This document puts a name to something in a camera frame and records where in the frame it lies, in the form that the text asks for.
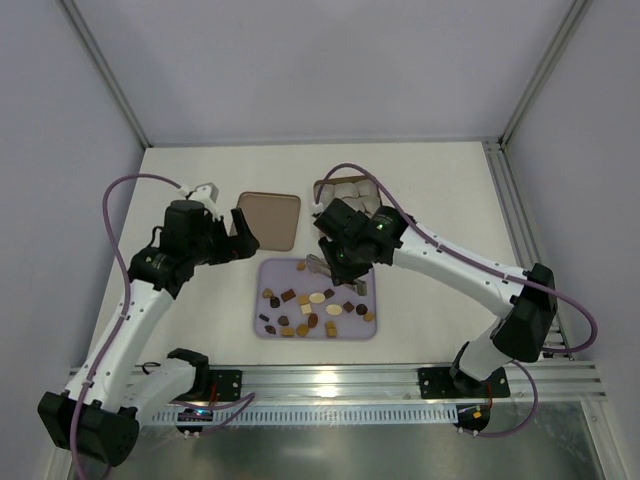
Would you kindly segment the white oval chocolate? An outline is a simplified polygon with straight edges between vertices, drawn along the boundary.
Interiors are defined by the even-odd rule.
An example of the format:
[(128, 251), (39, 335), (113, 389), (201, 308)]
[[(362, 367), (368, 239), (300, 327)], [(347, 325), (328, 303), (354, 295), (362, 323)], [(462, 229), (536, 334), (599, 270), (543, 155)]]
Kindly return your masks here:
[(338, 316), (343, 312), (343, 309), (340, 305), (330, 304), (326, 307), (326, 312), (331, 316)]
[(325, 295), (321, 292), (316, 292), (309, 296), (309, 301), (314, 304), (321, 304), (325, 301), (325, 299)]

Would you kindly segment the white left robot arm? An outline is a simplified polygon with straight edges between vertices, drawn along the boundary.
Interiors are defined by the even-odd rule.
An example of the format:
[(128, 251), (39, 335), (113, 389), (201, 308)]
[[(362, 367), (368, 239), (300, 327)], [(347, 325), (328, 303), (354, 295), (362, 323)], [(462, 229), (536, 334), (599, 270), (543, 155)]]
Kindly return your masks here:
[(199, 400), (212, 390), (209, 359), (184, 348), (135, 385), (132, 370), (159, 320), (201, 265), (255, 255), (259, 242), (241, 209), (232, 231), (199, 201), (175, 200), (166, 209), (158, 246), (136, 254), (125, 272), (117, 310), (83, 368), (60, 393), (46, 392), (37, 412), (53, 443), (100, 461), (122, 464), (141, 427), (174, 399)]

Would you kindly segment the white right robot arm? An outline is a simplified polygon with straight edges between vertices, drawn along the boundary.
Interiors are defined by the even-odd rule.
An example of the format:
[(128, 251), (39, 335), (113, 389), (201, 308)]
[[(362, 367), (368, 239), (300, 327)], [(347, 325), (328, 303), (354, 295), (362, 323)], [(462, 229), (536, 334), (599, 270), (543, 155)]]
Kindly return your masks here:
[(389, 206), (367, 216), (334, 200), (315, 215), (314, 225), (335, 285), (355, 283), (376, 264), (403, 268), (455, 289), (495, 316), (452, 362), (449, 375), (461, 394), (481, 391), (495, 371), (513, 360), (538, 360), (557, 312), (557, 301), (549, 293), (554, 275), (548, 267), (536, 264), (522, 270), (456, 251)]

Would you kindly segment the brown rectangular chocolate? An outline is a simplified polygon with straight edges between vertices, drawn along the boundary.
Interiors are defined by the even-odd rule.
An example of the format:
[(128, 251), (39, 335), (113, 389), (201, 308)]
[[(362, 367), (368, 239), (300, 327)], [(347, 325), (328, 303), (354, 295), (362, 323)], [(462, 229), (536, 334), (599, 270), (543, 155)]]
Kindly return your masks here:
[(296, 297), (296, 292), (293, 289), (289, 289), (281, 294), (283, 302), (288, 302)]

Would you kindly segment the caramel cube chocolate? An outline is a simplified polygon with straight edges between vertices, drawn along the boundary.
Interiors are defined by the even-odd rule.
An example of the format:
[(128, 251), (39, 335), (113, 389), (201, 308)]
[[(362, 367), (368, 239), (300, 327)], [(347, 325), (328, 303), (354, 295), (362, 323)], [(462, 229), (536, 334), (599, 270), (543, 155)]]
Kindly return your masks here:
[(333, 321), (325, 323), (325, 332), (328, 338), (335, 338), (337, 336), (337, 328)]

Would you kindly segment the rose gold tin lid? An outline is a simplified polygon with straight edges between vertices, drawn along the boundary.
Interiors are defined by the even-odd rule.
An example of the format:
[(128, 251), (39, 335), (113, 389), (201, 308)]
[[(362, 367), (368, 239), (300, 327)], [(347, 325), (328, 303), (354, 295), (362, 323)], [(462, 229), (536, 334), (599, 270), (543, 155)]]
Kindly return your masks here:
[(293, 249), (301, 209), (298, 196), (246, 191), (239, 195), (237, 207), (242, 210), (261, 250), (288, 252)]

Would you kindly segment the rose gold tin box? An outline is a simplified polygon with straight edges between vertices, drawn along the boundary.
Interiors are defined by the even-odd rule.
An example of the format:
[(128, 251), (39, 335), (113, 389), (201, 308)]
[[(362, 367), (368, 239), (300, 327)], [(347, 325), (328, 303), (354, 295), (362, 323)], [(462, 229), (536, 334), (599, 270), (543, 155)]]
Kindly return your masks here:
[(317, 180), (311, 192), (312, 226), (317, 240), (325, 237), (328, 227), (339, 237), (358, 235), (366, 229), (371, 217), (382, 206), (379, 187), (365, 175)]

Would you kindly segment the lilac plastic tray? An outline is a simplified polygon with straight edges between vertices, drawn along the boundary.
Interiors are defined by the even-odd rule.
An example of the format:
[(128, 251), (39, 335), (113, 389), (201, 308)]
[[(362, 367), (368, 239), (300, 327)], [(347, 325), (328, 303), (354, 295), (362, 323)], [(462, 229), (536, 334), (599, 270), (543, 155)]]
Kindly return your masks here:
[[(377, 331), (377, 304), (376, 304), (376, 281), (373, 272), (367, 273), (362, 281), (366, 288), (366, 293), (359, 294), (355, 287), (352, 285), (335, 286), (329, 276), (322, 273), (313, 273), (306, 266), (303, 271), (298, 271), (296, 265), (298, 262), (304, 262), (301, 259), (294, 258), (271, 258), (263, 261), (258, 269), (257, 274), (257, 291), (256, 299), (254, 302), (254, 320), (253, 330), (257, 337), (261, 339), (275, 340), (275, 339), (291, 339), (296, 341), (307, 340), (345, 340), (345, 341), (365, 341), (373, 338)], [(270, 306), (270, 299), (262, 297), (262, 292), (269, 288), (273, 293), (273, 297), (280, 299), (281, 305), (279, 308), (272, 308)], [(296, 292), (296, 297), (288, 302), (283, 302), (281, 294), (289, 289), (293, 289)], [(310, 329), (305, 337), (297, 334), (297, 328), (299, 325), (306, 324), (307, 318), (310, 315), (303, 315), (301, 312), (301, 306), (298, 303), (298, 297), (300, 295), (310, 296), (313, 293), (321, 292), (327, 289), (332, 289), (335, 295), (331, 298), (326, 298), (321, 304), (314, 304), (309, 301), (308, 304), (312, 307), (312, 313), (318, 315), (318, 324), (315, 328)], [(354, 310), (350, 313), (343, 309), (345, 302), (351, 302), (354, 305)], [(328, 315), (326, 307), (330, 304), (340, 305), (343, 312), (338, 316)], [(359, 304), (364, 304), (368, 308), (368, 312), (374, 314), (374, 319), (371, 322), (366, 322), (364, 315), (358, 315), (356, 307)], [(270, 318), (268, 322), (264, 322), (258, 318), (260, 314), (264, 314)], [(287, 316), (290, 324), (288, 326), (281, 326), (277, 320), (280, 316)], [(328, 338), (325, 332), (325, 323), (333, 321), (337, 328), (337, 336), (335, 338)], [(276, 334), (272, 335), (265, 331), (265, 327), (271, 325), (276, 329)], [(282, 327), (291, 327), (295, 330), (293, 337), (282, 337), (280, 330)]]

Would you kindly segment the aluminium mounting rail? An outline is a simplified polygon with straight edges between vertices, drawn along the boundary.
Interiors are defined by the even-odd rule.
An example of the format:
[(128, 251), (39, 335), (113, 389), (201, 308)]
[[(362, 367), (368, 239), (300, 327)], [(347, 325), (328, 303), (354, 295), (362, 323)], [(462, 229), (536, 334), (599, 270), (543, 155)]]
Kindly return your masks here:
[(211, 383), (223, 399), (253, 393), (263, 403), (426, 402), (493, 404), (607, 399), (594, 363), (566, 358), (513, 363), (474, 393), (454, 387), (447, 364), (212, 366)]

